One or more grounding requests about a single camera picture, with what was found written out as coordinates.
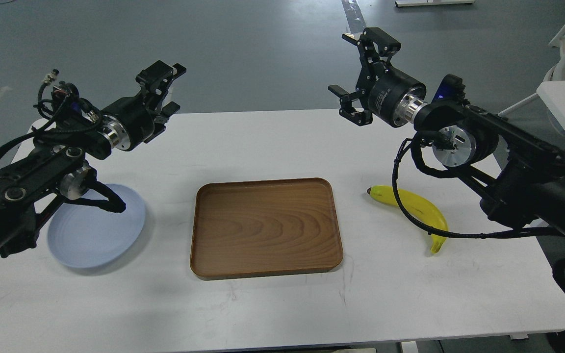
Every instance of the gray floor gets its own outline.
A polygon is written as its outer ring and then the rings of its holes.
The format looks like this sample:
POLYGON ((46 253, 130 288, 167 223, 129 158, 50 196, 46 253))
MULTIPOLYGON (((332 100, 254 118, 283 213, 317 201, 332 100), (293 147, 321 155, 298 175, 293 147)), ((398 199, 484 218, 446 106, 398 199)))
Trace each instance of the gray floor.
MULTIPOLYGON (((546 44, 565 22, 565 0, 477 0, 408 9, 389 0, 359 0, 359 7, 367 26, 379 26, 402 43, 392 61, 396 67, 430 92, 445 74, 461 76, 469 100, 491 111, 533 93, 559 60, 558 50, 546 44)), ((0 145, 38 118, 32 104, 53 68, 98 107, 135 94, 134 76, 160 59, 188 69, 173 89, 181 112, 336 108, 327 86, 351 89, 359 74, 356 49, 340 38, 350 24, 338 0, 0 5, 0 145)), ((512 121, 554 138, 541 114, 518 114, 512 121)), ((565 241, 543 239, 542 245, 549 258, 565 257, 565 241)), ((552 351, 543 335, 442 344, 447 353, 552 351)), ((384 353, 394 349, 379 347, 384 353)), ((440 348, 426 342, 421 351, 440 348)))

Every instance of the plate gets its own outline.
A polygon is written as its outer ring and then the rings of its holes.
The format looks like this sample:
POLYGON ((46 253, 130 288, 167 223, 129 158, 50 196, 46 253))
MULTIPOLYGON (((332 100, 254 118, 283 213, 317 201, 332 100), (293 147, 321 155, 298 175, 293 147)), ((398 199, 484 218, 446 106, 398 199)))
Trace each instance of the plate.
MULTIPOLYGON (((132 246, 145 223, 145 203, 131 188, 108 184, 126 203, 116 214, 97 207, 63 204, 51 219, 47 245, 61 264, 92 268, 107 264, 132 246)), ((105 199, 88 190, 86 199, 105 199)))

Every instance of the yellow banana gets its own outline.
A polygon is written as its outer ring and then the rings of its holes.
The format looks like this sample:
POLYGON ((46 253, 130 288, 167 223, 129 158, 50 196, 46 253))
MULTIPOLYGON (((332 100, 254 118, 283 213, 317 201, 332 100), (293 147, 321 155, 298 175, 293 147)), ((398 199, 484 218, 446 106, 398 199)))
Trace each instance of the yellow banana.
MULTIPOLYGON (((368 194, 380 203, 385 203, 387 205, 398 206, 396 199, 394 197, 394 189, 386 185, 376 185, 367 190, 368 194)), ((448 230, 448 223, 444 215, 433 205, 430 201, 421 197, 413 192, 407 190, 402 190, 398 188, 398 194, 400 195, 402 205, 417 219, 420 221, 438 228, 441 230, 448 230)), ((441 249, 442 244, 446 241, 446 237, 442 237, 436 234, 431 234, 431 239, 433 240, 433 245, 431 246, 431 252, 437 254, 441 249)))

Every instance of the brown wooden tray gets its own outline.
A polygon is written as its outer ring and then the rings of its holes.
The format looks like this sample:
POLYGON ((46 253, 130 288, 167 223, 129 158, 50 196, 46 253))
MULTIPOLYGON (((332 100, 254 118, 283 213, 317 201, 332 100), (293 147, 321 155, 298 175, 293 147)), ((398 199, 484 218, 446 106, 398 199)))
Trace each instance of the brown wooden tray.
POLYGON ((343 259, 324 179, 214 183, 197 194, 191 269, 202 279, 326 272, 343 259))

